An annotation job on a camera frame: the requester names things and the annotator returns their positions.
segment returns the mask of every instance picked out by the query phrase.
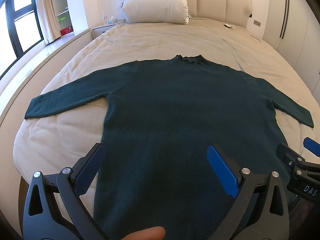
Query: metal screw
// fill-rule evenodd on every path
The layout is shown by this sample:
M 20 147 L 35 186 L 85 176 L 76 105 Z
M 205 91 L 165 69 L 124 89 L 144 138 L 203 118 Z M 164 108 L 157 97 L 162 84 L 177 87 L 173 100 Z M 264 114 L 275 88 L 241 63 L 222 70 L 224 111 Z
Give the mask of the metal screw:
M 63 173 L 63 174 L 69 174 L 70 171 L 71 171 L 70 168 L 64 168 L 64 169 L 62 170 L 62 173 Z
M 35 178 L 39 177 L 40 175 L 41 175 L 41 172 L 39 172 L 39 171 L 36 171 L 36 172 L 33 174 L 33 176 L 34 176 Z
M 272 176 L 274 176 L 275 178 L 277 178 L 277 177 L 279 177 L 279 173 L 276 172 L 276 171 L 273 171 L 273 172 L 272 172 Z
M 248 174 L 250 174 L 250 170 L 248 168 L 243 168 L 242 173 L 248 175 Z

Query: blue gripper pad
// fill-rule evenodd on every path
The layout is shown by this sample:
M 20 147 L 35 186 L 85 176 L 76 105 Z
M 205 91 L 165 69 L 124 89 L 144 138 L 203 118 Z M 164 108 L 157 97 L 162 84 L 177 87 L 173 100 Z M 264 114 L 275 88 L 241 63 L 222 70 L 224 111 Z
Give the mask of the blue gripper pad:
M 75 178 L 74 192 L 77 197 L 84 195 L 88 191 L 90 184 L 106 158 L 106 149 L 102 144 L 99 144 L 96 149 L 93 147 L 92 150 L 94 150 L 94 152 Z
M 312 152 L 315 156 L 320 157 L 320 144 L 310 139 L 309 137 L 303 140 L 303 146 Z
M 207 157 L 226 193 L 236 198 L 239 192 L 236 176 L 212 145 L 207 149 Z

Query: wall outlet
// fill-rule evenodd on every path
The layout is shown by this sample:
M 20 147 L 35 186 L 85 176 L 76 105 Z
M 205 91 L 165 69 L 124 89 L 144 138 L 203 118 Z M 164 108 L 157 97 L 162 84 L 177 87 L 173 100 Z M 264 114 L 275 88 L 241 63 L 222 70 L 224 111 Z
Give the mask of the wall outlet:
M 257 26 L 259 26 L 259 27 L 260 27 L 261 22 L 258 22 L 258 21 L 256 21 L 256 20 L 254 20 L 254 21 L 253 21 L 253 24 L 255 24 L 255 25 L 257 25 Z

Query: nightstand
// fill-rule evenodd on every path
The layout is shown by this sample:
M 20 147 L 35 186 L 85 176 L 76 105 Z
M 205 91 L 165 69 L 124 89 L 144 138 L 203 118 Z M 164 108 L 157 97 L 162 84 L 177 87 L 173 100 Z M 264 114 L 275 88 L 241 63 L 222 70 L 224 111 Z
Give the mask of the nightstand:
M 124 20 L 119 20 L 116 23 L 109 23 L 109 24 L 104 24 L 104 25 L 100 25 L 97 27 L 92 28 L 93 30 L 93 37 L 97 38 L 98 36 L 100 36 L 101 34 L 105 33 L 107 30 L 111 29 L 113 26 L 122 23 Z

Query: tissue box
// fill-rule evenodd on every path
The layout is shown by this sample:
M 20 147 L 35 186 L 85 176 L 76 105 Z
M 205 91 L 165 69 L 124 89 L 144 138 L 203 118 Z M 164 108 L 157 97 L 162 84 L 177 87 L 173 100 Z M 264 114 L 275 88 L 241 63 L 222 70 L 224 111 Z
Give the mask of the tissue box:
M 108 20 L 108 23 L 111 24 L 111 23 L 116 23 L 118 21 L 117 18 L 114 18 L 114 19 L 111 19 L 111 20 Z

